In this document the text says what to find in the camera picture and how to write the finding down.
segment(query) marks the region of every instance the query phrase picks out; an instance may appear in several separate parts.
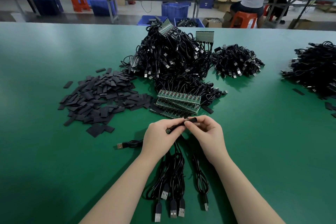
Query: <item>stack of circuit boards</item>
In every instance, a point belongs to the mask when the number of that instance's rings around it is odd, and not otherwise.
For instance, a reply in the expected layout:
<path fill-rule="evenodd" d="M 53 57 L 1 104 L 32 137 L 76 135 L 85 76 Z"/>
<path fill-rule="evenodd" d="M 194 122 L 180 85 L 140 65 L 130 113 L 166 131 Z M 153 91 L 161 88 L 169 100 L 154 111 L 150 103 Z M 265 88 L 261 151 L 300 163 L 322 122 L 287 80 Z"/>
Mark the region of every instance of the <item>stack of circuit boards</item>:
<path fill-rule="evenodd" d="M 150 111 L 175 119 L 197 115 L 200 105 L 200 96 L 160 90 Z"/>

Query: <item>dark shorts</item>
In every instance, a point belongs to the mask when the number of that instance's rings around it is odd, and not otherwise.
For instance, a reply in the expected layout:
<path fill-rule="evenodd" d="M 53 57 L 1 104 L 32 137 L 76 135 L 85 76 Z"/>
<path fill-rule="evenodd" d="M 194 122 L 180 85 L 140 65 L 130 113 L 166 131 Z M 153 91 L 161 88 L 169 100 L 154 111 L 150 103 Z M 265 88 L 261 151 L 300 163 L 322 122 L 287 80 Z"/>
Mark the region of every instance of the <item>dark shorts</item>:
<path fill-rule="evenodd" d="M 230 7 L 231 10 L 233 10 L 235 13 L 236 12 L 243 12 L 243 13 L 249 13 L 249 14 L 257 14 L 258 18 L 263 16 L 264 14 L 264 7 L 260 8 L 250 8 L 243 6 L 240 1 L 233 3 Z"/>

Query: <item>forearm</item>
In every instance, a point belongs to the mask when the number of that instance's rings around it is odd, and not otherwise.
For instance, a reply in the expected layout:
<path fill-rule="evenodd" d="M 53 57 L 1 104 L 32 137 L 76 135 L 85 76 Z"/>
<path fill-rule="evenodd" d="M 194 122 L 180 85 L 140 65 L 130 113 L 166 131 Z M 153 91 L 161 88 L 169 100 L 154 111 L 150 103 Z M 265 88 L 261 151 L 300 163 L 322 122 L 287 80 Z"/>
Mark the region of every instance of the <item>forearm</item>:
<path fill-rule="evenodd" d="M 139 156 L 80 224 L 130 223 L 155 162 Z"/>
<path fill-rule="evenodd" d="M 238 224 L 284 224 L 228 154 L 214 165 Z"/>

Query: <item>left hand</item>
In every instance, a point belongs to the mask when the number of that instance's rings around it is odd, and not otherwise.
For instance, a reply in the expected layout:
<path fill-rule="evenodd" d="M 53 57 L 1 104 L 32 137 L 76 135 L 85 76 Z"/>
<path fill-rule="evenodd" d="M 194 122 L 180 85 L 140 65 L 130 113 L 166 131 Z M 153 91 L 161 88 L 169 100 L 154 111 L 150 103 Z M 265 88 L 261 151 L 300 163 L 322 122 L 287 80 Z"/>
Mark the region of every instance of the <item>left hand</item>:
<path fill-rule="evenodd" d="M 159 120 L 151 123 L 143 138 L 140 155 L 157 163 L 170 149 L 176 139 L 185 130 L 185 126 L 175 128 L 169 135 L 166 129 L 185 121 L 184 118 Z"/>

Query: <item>hand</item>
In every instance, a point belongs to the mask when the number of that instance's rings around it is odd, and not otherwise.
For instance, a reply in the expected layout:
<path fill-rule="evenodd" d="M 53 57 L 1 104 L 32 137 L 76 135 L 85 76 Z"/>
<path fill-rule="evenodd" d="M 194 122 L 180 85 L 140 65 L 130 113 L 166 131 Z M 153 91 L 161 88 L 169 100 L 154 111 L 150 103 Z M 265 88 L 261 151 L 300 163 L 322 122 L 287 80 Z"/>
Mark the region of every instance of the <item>hand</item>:
<path fill-rule="evenodd" d="M 196 123 L 186 121 L 184 125 L 197 138 L 208 161 L 215 165 L 228 154 L 222 127 L 209 116 L 202 115 L 196 118 Z"/>
<path fill-rule="evenodd" d="M 145 158 L 150 158 L 157 163 L 170 149 L 176 139 L 185 130 L 185 126 L 179 126 L 169 135 L 166 129 L 182 123 L 185 119 L 159 120 L 151 123 L 143 138 L 141 154 Z"/>

